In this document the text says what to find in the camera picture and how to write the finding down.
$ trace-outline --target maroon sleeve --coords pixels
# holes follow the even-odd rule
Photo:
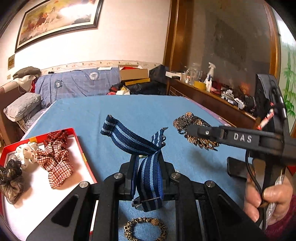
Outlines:
[[[288,232],[290,228],[292,229],[295,228],[293,227],[293,225],[295,226],[295,223],[293,221],[295,219],[295,211],[296,211],[296,196],[293,195],[292,200],[290,202],[290,208],[286,216],[280,221],[276,222],[275,224],[267,227],[266,235],[270,241],[278,240],[285,231]]]

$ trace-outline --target glass panel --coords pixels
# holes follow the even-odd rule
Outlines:
[[[287,107],[290,131],[295,123],[296,103],[296,41],[287,25],[273,9],[281,40],[281,73],[279,87]]]
[[[182,68],[197,63],[207,73],[211,62],[216,65],[214,80],[233,87],[246,83],[253,95],[255,74],[269,73],[270,65],[263,1],[194,0],[190,11]]]

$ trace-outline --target gold bead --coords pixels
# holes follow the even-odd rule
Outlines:
[[[153,218],[153,219],[151,220],[151,224],[152,224],[153,226],[158,226],[158,225],[159,225],[159,220],[158,220],[158,218]]]

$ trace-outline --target blue nylon strap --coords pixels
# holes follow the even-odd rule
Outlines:
[[[107,116],[101,130],[101,134],[111,137],[113,143],[121,150],[129,154],[147,156],[142,161],[136,178],[137,190],[145,212],[162,207],[163,182],[158,156],[161,148],[165,146],[164,130],[165,128],[155,133],[150,142],[127,129],[110,115]]]

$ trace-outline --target round logo patch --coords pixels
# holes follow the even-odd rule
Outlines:
[[[61,80],[56,80],[55,83],[54,83],[54,87],[56,89],[62,87],[62,85],[63,85],[63,82]]]
[[[98,72],[91,72],[91,73],[89,74],[89,78],[90,78],[91,80],[96,80],[96,79],[98,78],[98,76],[99,76],[99,73],[98,73]]]

